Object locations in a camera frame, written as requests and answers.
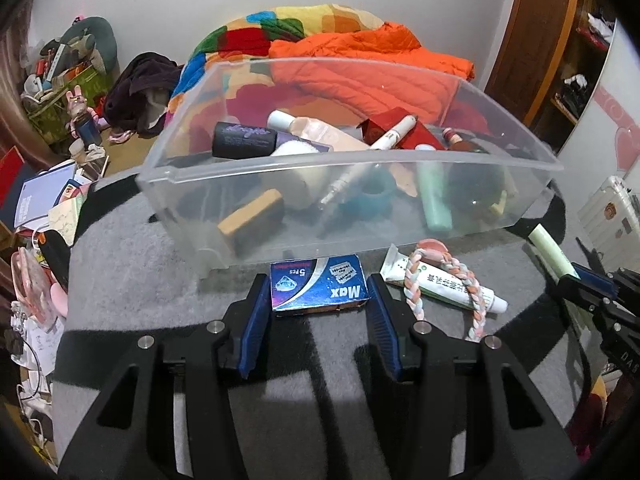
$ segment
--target gray carpet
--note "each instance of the gray carpet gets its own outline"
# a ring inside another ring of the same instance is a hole
[[[113,183],[124,176],[99,183],[102,189],[95,192],[93,203],[90,198],[83,207],[85,225],[72,250],[69,316],[53,386],[59,457],[110,367],[141,333],[220,318],[229,303],[245,297],[257,272],[268,272],[267,265],[235,267],[197,281],[162,225],[148,221],[153,211],[141,194],[132,193],[115,209],[100,212],[104,191],[111,187],[119,193],[118,183]],[[548,190],[527,217],[544,217],[567,257],[587,265],[577,238],[591,249],[589,242],[576,219],[565,215],[562,200],[553,196]],[[92,207],[97,211],[93,216]],[[484,286],[509,302],[505,314],[488,319],[486,331],[497,333],[510,346],[566,425],[605,360],[598,336],[587,326],[577,331],[569,327],[564,308],[545,293],[548,277],[522,237],[522,231],[536,223],[530,224],[521,221],[511,232],[471,235],[447,245]],[[367,275],[380,269],[385,253],[360,255]],[[400,297],[399,289],[390,290]],[[450,336],[463,338],[468,330],[466,311],[425,300],[425,314]],[[367,339],[364,311],[275,319],[267,338],[270,351],[258,363],[260,377],[230,391],[249,477],[389,478],[403,422],[395,427],[384,419],[402,413],[412,386],[392,384],[380,372]],[[180,410],[174,426],[178,469],[188,471]],[[463,446],[459,436],[452,472],[463,468]]]

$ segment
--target pastel braided rope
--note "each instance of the pastel braided rope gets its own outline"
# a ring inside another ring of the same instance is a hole
[[[404,272],[404,296],[415,319],[424,320],[422,297],[418,286],[420,262],[435,264],[462,281],[474,305],[473,326],[469,329],[466,339],[479,342],[484,337],[486,323],[486,303],[480,293],[480,283],[475,274],[465,264],[451,256],[444,244],[437,240],[420,241],[407,261]]]

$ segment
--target brown door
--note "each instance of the brown door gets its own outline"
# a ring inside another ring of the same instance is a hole
[[[531,115],[528,112],[539,92],[544,97],[558,69],[577,0],[573,0],[573,10],[570,3],[571,0],[514,0],[485,92],[521,121]]]

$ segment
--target transparent storage box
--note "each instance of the transparent storage box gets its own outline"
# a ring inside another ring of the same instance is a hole
[[[450,126],[488,153],[211,155],[218,121],[266,126],[279,109],[357,136],[361,121],[397,106],[418,114],[437,137]],[[204,277],[237,264],[357,253],[510,226],[559,170],[551,150],[526,127],[455,76],[367,60],[265,59],[211,67],[156,140],[138,183],[180,254]],[[320,208],[319,197],[350,171],[360,177]],[[301,186],[314,190],[310,205],[296,202]],[[258,197],[272,207],[251,219],[260,210],[252,206]],[[428,223],[434,203],[450,224]],[[244,206],[232,223],[242,224],[244,214],[246,225],[233,234],[228,217]]]

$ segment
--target bunny ears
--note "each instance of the bunny ears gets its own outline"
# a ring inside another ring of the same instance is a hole
[[[71,93],[71,90],[68,90],[65,95],[66,95],[66,100],[71,101],[71,99],[74,97],[82,97],[82,89],[80,88],[80,85],[76,85],[76,87],[74,88],[73,94]]]

